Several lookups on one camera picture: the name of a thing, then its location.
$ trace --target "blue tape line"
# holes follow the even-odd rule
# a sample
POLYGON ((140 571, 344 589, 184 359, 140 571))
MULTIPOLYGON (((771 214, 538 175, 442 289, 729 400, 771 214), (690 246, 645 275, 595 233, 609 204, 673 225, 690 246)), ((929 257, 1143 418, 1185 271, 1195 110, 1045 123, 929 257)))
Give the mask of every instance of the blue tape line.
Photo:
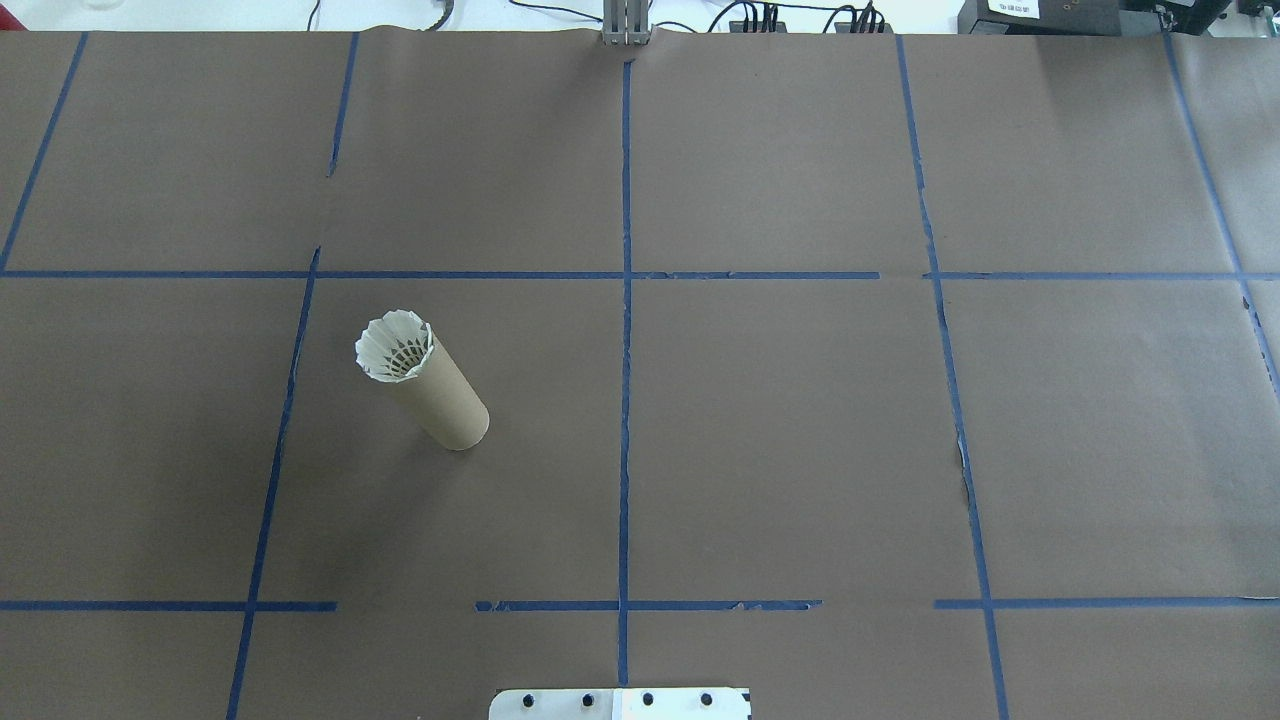
POLYGON ((934 610, 1071 610, 1134 607, 1280 607, 1274 597, 1021 597, 982 600, 936 600, 934 610))
POLYGON ((476 612, 617 612, 616 600, 499 600, 477 602, 476 612))
POLYGON ((924 279, 943 281, 1236 281, 1235 273, 925 273, 924 279))
POLYGON ((329 172, 326 178, 332 178, 338 169, 338 150, 342 147, 342 126, 347 120, 347 101, 351 97, 351 76, 356 70, 356 49, 360 47, 360 33, 351 33, 351 47, 347 50, 347 74, 342 81, 342 99, 338 100, 338 120, 333 124, 333 154, 329 156, 329 172))
POLYGON ((227 701, 227 720, 236 720, 239 710, 241 687, 244 684, 244 665, 248 661, 250 639, 253 637, 253 615, 257 605, 257 592, 262 584, 262 566, 266 562, 266 541, 271 534, 271 518, 275 514, 275 493, 280 486, 280 466, 284 461, 284 438, 289 430, 293 415, 293 391, 298 383, 298 359, 302 355, 302 340, 307 333, 307 320, 311 315, 311 295, 316 287, 316 268, 320 265, 320 249, 311 255, 311 270, 307 275, 307 288, 302 293, 302 311, 298 315, 298 332, 293 338, 293 359, 289 361, 289 379, 284 389, 284 406, 280 410, 280 427, 275 433, 275 455, 271 457, 271 479, 266 484, 266 501, 262 505, 262 525, 257 532, 257 550, 253 553, 253 573, 248 583, 248 600, 244 607, 244 624, 241 628, 239 651, 236 655, 236 671, 232 675, 230 697, 227 701))
POLYGON ((631 582, 631 63, 622 64, 622 419, 618 461, 618 687, 628 683, 631 582))
POLYGON ((637 612, 727 612, 759 610, 762 612, 804 612, 822 607, 820 600, 632 600, 637 612))
MULTIPOLYGON (((0 600, 12 612, 244 612, 244 602, 191 600, 0 600)), ((259 612, 337 612, 337 602, 259 602, 259 612)))
POLYGON ((321 279, 620 281, 622 273, 559 270, 324 270, 321 279))
POLYGON ((0 610, 20 612, 243 612, 243 602, 180 600, 6 600, 0 610))
MULTIPOLYGON (((1231 227, 1226 223, 1226 213, 1222 210, 1222 200, 1217 193, 1217 183, 1213 182, 1213 176, 1208 170, 1208 161, 1204 159, 1204 149, 1199 141, 1199 133, 1196 131, 1196 122, 1192 119, 1190 106, 1187 104, 1187 94, 1183 91, 1183 73, 1178 68, 1178 56, 1174 53, 1174 41, 1169 33, 1164 35, 1165 40, 1165 58, 1169 59, 1169 72, 1172 74, 1174 91, 1178 95, 1178 109, 1183 114, 1183 123, 1187 124, 1187 135, 1190 136, 1192 147, 1196 150, 1196 161, 1199 163, 1201 176, 1204 178, 1204 187, 1208 190, 1210 201, 1213 205, 1213 217, 1217 218, 1217 227, 1222 232, 1222 242, 1226 243, 1226 254, 1231 258, 1231 269, 1235 270, 1238 275, 1244 273, 1244 268, 1240 264, 1240 254, 1235 247, 1235 237, 1231 234, 1231 227)), ((1262 352, 1262 361, 1266 364, 1267 375, 1271 379, 1271 392, 1280 400, 1280 374, 1276 373, 1275 356, 1271 354, 1271 343, 1267 342, 1267 333, 1262 329, 1262 319, 1258 316, 1258 306, 1253 301, 1253 292, 1249 290, 1249 283, 1242 277, 1240 278, 1240 295, 1244 297, 1244 302, 1248 304, 1249 322, 1253 324, 1253 337, 1258 343, 1258 351, 1262 352)))
MULTIPOLYGON (((804 612, 820 607, 820 600, 630 600, 628 612, 804 612)), ((476 612, 614 612, 616 600, 499 600, 477 602, 476 612)))
POLYGON ((938 315, 938 333, 942 337, 942 357, 947 370, 947 389, 951 395, 951 415, 956 428, 956 443, 960 447, 960 465, 964 473, 965 488, 969 491, 969 532, 973 537, 973 556, 978 568, 978 587, 982 592, 983 619, 987 626, 987 653, 991 657, 991 676, 996 691, 996 710, 1000 720, 1009 720, 1009 700, 1005 694, 1005 670, 1000 657, 1000 639, 996 635, 996 614, 991 609, 991 582, 987 577, 987 552, 982 542, 982 520, 978 515, 978 493, 973 484, 973 469, 969 462, 969 438, 965 433, 964 409, 960 405, 960 384, 956 379, 955 357, 951 351, 951 331, 947 327, 946 300, 942 296, 942 281, 938 277, 938 250, 933 241, 933 222, 924 199, 924 161, 920 156, 920 138, 915 124, 915 104, 911 100, 911 79, 906 67, 906 46, 902 36, 895 36, 897 44, 897 67, 902 79, 902 102, 906 106, 906 128, 911 140, 911 161, 915 167, 915 188, 920 201, 920 222, 929 252, 929 272, 933 275, 933 302, 938 315))
POLYGON ((67 104, 67 95, 72 90, 72 81, 76 78, 76 69, 84 55, 84 44, 88 42, 88 33, 82 32, 79 42, 76 44, 76 53, 72 54, 72 64, 67 68, 67 77, 63 79, 63 88, 58 94, 58 102, 49 115, 49 126, 45 127, 45 137, 40 140, 40 149, 36 150, 36 160, 31 164, 31 173, 27 176, 27 184, 22 188, 22 197, 18 199, 18 208, 13 213, 13 222, 9 223, 9 234, 4 241, 4 250, 0 250, 0 270, 9 264, 9 255, 13 252, 13 243, 18 240, 18 228, 22 225, 22 217, 27 214, 27 202, 36 190, 36 178, 40 177, 40 167, 45 164, 45 152, 49 151, 49 142, 54 138, 54 128, 58 127, 58 118, 63 114, 63 105, 67 104))
POLYGON ((832 272, 832 273, 790 273, 790 272, 644 272, 634 273, 637 281, 878 281, 879 273, 870 272, 832 272))
POLYGON ((77 279, 302 279, 305 270, 5 270, 6 278, 77 279))

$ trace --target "grid line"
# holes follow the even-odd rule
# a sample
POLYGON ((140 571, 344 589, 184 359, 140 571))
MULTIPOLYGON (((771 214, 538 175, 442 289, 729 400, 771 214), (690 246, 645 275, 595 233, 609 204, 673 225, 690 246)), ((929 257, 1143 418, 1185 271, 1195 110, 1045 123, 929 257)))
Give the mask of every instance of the grid line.
MULTIPOLYGON (((627 612, 804 612, 820 600, 627 600, 627 612)), ((476 612, 617 612, 616 600, 499 600, 476 603, 476 612)))
POLYGON ((922 275, 927 281, 1151 281, 1151 282, 1212 282, 1212 281, 1280 281, 1280 273, 1091 273, 1091 272, 996 272, 957 273, 938 272, 922 275))
MULTIPOLYGON (((3 612, 244 612, 246 602, 206 600, 0 600, 3 612)), ((259 602, 256 612, 337 612, 337 602, 259 602)))
POLYGON ((36 178, 40 177, 40 167, 45 164, 45 152, 49 151, 49 143, 54 138, 58 119, 63 114, 63 106, 67 105, 67 96, 72 91, 76 69, 79 68, 79 60, 84 55, 84 45, 87 42, 88 32, 82 32, 79 41, 76 44, 76 53, 72 54, 70 65, 67 67, 63 88, 58 92, 58 102, 54 104, 54 111, 49 115, 49 126, 45 127, 45 136, 40 140, 40 149, 36 150, 36 160, 31 164, 27 184, 23 186, 22 197, 18 199, 18 208, 13 211, 13 222, 9 223, 9 233, 5 236, 4 250, 0 250, 0 272, 4 272, 5 266, 9 265, 9 255, 13 252, 13 243, 18 240, 18 228, 22 227, 22 217, 27 214, 27 202, 36 190, 36 178))
POLYGON ((360 33, 351 33, 351 47, 347 49, 347 73, 342 81, 342 97, 338 100, 338 119, 333 124, 333 154, 329 155, 329 172, 326 178, 332 178, 338 169, 338 150, 342 147, 342 126, 347 120, 347 101, 351 99, 351 76, 356 72, 356 50, 360 47, 360 33))
POLYGON ((298 359, 302 355, 302 341, 307 333, 307 320, 311 315, 311 296, 316 287, 316 268, 320 265, 320 249, 311 255, 311 272, 307 287, 302 293, 302 310, 298 314, 298 332, 293 338, 293 357, 289 361, 289 378, 284 387, 284 406, 280 410, 280 427, 275 434, 275 455, 271 457, 271 477, 266 484, 266 500, 262 503, 262 524, 257 533, 257 550, 253 553, 253 571, 248 583, 248 598, 244 601, 244 621, 241 628, 239 650, 236 653, 236 671, 232 675, 230 696, 227 701, 227 720, 236 720, 239 711, 239 694, 244 684, 244 667, 248 662, 250 642, 253 637, 253 615, 257 611, 257 593, 262 584, 262 568, 266 562, 266 543, 271 534, 271 519, 275 514, 275 493, 280 486, 280 466, 284 461, 284 439, 289 432, 293 415, 293 391, 298 383, 298 359))
POLYGON ((631 63, 622 64, 622 421, 618 469, 618 687, 627 669, 631 592, 631 63))
POLYGON ((1208 161, 1204 159, 1204 147, 1201 145, 1199 132, 1196 131, 1196 120, 1192 119, 1190 106, 1187 104, 1187 94, 1183 90, 1183 73, 1178 68, 1174 41, 1167 32, 1164 35, 1164 42, 1165 59, 1169 60, 1169 73, 1174 82, 1174 94, 1178 96, 1178 109, 1181 113, 1183 123, 1187 126, 1187 135, 1192 141, 1192 147, 1196 150, 1196 161, 1199 165, 1201 178, 1204 181, 1204 188, 1208 191, 1210 201, 1213 205, 1213 217, 1217 219, 1222 242, 1226 245, 1226 254, 1231 258, 1231 269, 1240 283, 1240 295, 1244 297, 1245 309, 1249 313, 1249 323, 1253 325, 1253 337, 1258 342, 1258 351, 1262 352, 1262 361, 1267 368, 1271 392, 1276 396, 1276 400, 1280 400, 1280 384, 1277 384, 1280 383, 1280 375, 1276 374, 1275 359, 1271 355, 1271 343, 1267 342, 1267 333, 1262 329, 1262 319, 1258 316, 1257 304, 1253 302, 1253 292, 1249 290, 1249 283, 1240 277, 1244 273, 1244 268, 1240 264, 1240 252, 1235 247, 1235 237, 1231 234, 1231 227, 1226 222, 1226 213, 1222 211, 1222 199, 1217 195, 1217 183, 1213 182, 1213 174, 1210 172, 1208 161))
POLYGON ((1134 609, 1134 607, 1254 607, 1280 609, 1280 597, 1000 597, 989 601, 942 598, 933 601, 934 610, 1071 610, 1071 609, 1134 609))
POLYGON ((947 372, 947 389, 951 396, 951 416, 955 423, 956 445, 960 447, 960 465, 964 473, 965 491, 969 497, 969 532, 973 541, 973 556, 978 570, 978 588, 982 593, 982 614, 987 628, 987 653, 991 660, 991 676, 996 692, 996 710, 1000 720, 1009 720, 1009 701, 1005 694, 1005 671, 1000 657, 1000 638, 996 634, 996 612, 991 606, 991 580, 987 575, 987 552, 982 542, 982 519, 978 514, 978 492, 973 484, 973 465, 969 457, 969 438, 964 425, 964 407, 960 404, 960 386, 956 379, 955 356, 951 351, 951 331, 947 327, 946 299, 942 295, 942 279, 938 275, 938 251, 933 240, 933 222, 929 219, 929 206, 924 196, 924 160, 920 155, 920 138, 915 124, 915 105, 911 101, 911 78, 906 64, 906 46, 902 36, 895 36, 897 45, 899 74, 902 81, 902 102, 906 106, 906 127, 911 141, 911 161, 915 167, 915 190, 920 201, 920 223, 924 225, 925 247, 929 254, 929 272, 933 286, 933 302, 938 315, 938 334, 942 340, 942 359, 947 372))

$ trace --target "cardboard tube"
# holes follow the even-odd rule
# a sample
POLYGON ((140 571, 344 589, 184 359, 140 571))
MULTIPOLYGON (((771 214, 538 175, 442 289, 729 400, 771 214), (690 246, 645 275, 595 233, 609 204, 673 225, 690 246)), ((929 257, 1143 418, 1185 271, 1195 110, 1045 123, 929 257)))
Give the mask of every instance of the cardboard tube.
POLYGON ((489 432, 489 409, 444 350, 440 336, 416 378, 383 383, 426 434, 448 450, 474 447, 489 432))
POLYGON ((356 341, 356 364, 444 447, 466 450, 489 432, 489 410, 417 313, 370 320, 356 341))

